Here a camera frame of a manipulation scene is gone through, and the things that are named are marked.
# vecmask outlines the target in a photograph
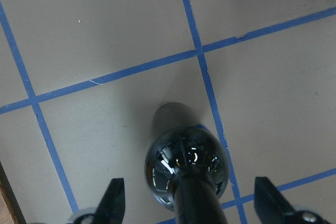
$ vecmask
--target black shaft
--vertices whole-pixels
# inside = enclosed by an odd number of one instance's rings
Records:
[[[92,224],[121,224],[124,214],[124,179],[114,178],[99,203]]]
[[[194,112],[186,105],[171,102],[160,107],[154,115],[152,134],[157,139],[176,127],[193,127],[199,124]]]
[[[178,224],[227,224],[211,185],[192,173],[179,178],[174,204]]]

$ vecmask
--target floor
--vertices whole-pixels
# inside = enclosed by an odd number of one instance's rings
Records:
[[[0,1],[0,162],[28,223],[117,177],[124,223],[175,223],[144,179],[171,101],[228,147],[229,223],[260,223],[255,176],[336,221],[336,0]]]

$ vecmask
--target blue tape grid line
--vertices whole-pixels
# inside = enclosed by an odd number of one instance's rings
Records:
[[[303,186],[303,185],[309,184],[311,182],[315,182],[315,181],[318,181],[318,180],[321,180],[321,179],[324,179],[324,178],[328,178],[328,177],[331,177],[331,176],[335,176],[335,175],[336,175],[336,168],[331,169],[331,170],[327,170],[325,172],[321,172],[321,173],[318,173],[318,174],[315,174],[315,175],[312,175],[312,176],[309,176],[309,177],[306,177],[306,178],[298,179],[298,180],[295,180],[295,181],[292,181],[292,182],[289,182],[289,183],[286,183],[286,184],[283,184],[283,185],[280,185],[280,186],[277,186],[277,188],[278,188],[279,191],[290,190],[290,189],[293,189],[293,188],[296,188],[296,187],[299,187],[299,186]],[[244,197],[240,198],[240,202],[243,203],[243,204],[247,203],[247,202],[250,202],[252,200],[254,200],[254,194],[250,194],[250,195],[247,195],[247,196],[244,196]],[[223,209],[227,209],[227,208],[233,207],[235,205],[236,205],[236,200],[231,200],[231,201],[228,201],[226,203],[221,204]],[[175,223],[174,219],[162,221],[162,222],[159,222],[157,224],[171,224],[171,223]]]
[[[237,178],[236,178],[235,170],[234,170],[234,167],[233,167],[233,164],[232,164],[230,151],[228,149],[227,142],[226,142],[226,139],[225,139],[224,128],[223,128],[221,117],[219,115],[218,106],[217,106],[217,102],[216,102],[216,98],[215,98],[215,93],[214,93],[214,89],[213,89],[213,86],[212,86],[212,83],[211,83],[211,78],[210,78],[210,76],[207,72],[208,66],[207,66],[207,63],[206,63],[205,56],[204,56],[200,35],[198,34],[198,31],[197,31],[196,21],[194,19],[194,15],[193,15],[193,12],[192,12],[190,1],[189,0],[182,0],[182,1],[183,1],[185,13],[187,15],[187,20],[188,20],[190,32],[191,32],[192,37],[193,37],[194,46],[195,46],[196,49],[199,49],[201,51],[201,53],[197,56],[198,63],[199,63],[199,66],[201,68],[206,93],[207,93],[207,96],[208,96],[208,99],[209,99],[212,115],[214,117],[216,129],[217,129],[217,134],[218,134],[219,140],[220,140],[221,144],[224,146],[225,151],[226,151],[227,156],[228,156],[228,161],[229,161],[229,166],[230,166],[229,179],[230,179],[230,182],[232,183],[232,190],[233,190],[235,200],[237,201],[236,206],[237,206],[237,209],[238,209],[240,222],[241,222],[241,224],[247,224],[247,219],[246,219],[246,215],[245,215],[245,211],[244,211],[244,206],[239,201],[240,200],[240,192],[239,192],[239,187],[238,187],[238,183],[237,183]]]
[[[43,137],[46,141],[47,148],[48,148],[49,153],[51,155],[52,162],[54,163],[55,169],[57,171],[57,174],[58,174],[58,177],[61,181],[63,189],[66,193],[66,196],[68,198],[71,209],[72,209],[73,212],[75,212],[75,211],[78,210],[78,206],[77,206],[74,194],[72,193],[69,181],[68,181],[67,176],[64,172],[64,169],[63,169],[63,166],[62,166],[61,161],[59,159],[59,156],[57,154],[55,145],[54,145],[54,143],[51,139],[51,135],[50,135],[48,126],[47,126],[46,121],[44,119],[44,116],[42,114],[39,103],[36,99],[33,86],[30,82],[26,67],[25,67],[24,62],[22,60],[21,54],[20,54],[19,49],[17,47],[14,35],[12,33],[11,27],[9,25],[9,22],[7,20],[7,17],[6,17],[6,14],[5,14],[5,11],[3,9],[3,6],[2,6],[1,2],[0,2],[0,22],[1,22],[1,25],[2,25],[2,28],[3,28],[3,31],[5,33],[5,36],[7,38],[9,47],[10,47],[11,52],[12,52],[12,55],[14,57],[16,67],[19,71],[19,74],[21,76],[23,85],[24,85],[24,87],[26,89],[26,92],[27,92],[27,95],[28,95],[27,100],[21,101],[20,103],[16,103],[16,106],[30,104],[33,107],[33,111],[36,115],[38,125],[41,129],[42,135],[43,135]]]
[[[202,46],[201,50],[203,52],[210,52],[213,50],[231,46],[233,44],[241,43],[241,42],[244,42],[250,39],[258,38],[258,37],[261,37],[267,34],[276,33],[281,30],[285,30],[291,27],[296,27],[302,24],[306,24],[306,23],[309,23],[309,22],[312,22],[318,19],[323,19],[329,16],[333,16],[335,14],[336,14],[336,7],[326,9],[321,12],[313,13],[307,16],[296,18],[296,19],[292,19],[292,20],[289,20],[289,21],[286,21],[280,24],[276,24],[276,25],[268,26],[268,27],[261,28],[258,30],[250,31],[242,38],[230,37],[230,38],[223,39],[223,40],[211,43],[211,44],[207,44],[205,46]],[[84,81],[84,82],[74,84],[68,87],[64,87],[64,88],[61,88],[61,89],[58,89],[52,92],[38,95],[37,99],[38,99],[38,102],[44,102],[47,100],[51,100],[53,98],[61,97],[63,95],[71,94],[71,93],[81,91],[84,89],[88,89],[88,88],[98,85],[91,81],[104,84],[110,81],[121,79],[126,76],[131,76],[133,74],[136,74],[142,71],[147,71],[153,68],[161,67],[167,64],[171,64],[174,62],[192,58],[194,56],[200,55],[202,53],[201,50],[196,49],[196,50],[186,51],[180,54],[175,54],[175,55],[161,58],[158,60],[149,61],[147,63],[140,64],[140,65],[137,65],[131,68],[124,69],[124,70],[120,70],[120,71],[108,74],[106,76],[98,77],[92,80]],[[13,110],[21,109],[29,105],[31,104],[28,99],[14,102],[14,103],[1,107],[0,114],[4,114],[4,113],[7,113]]]

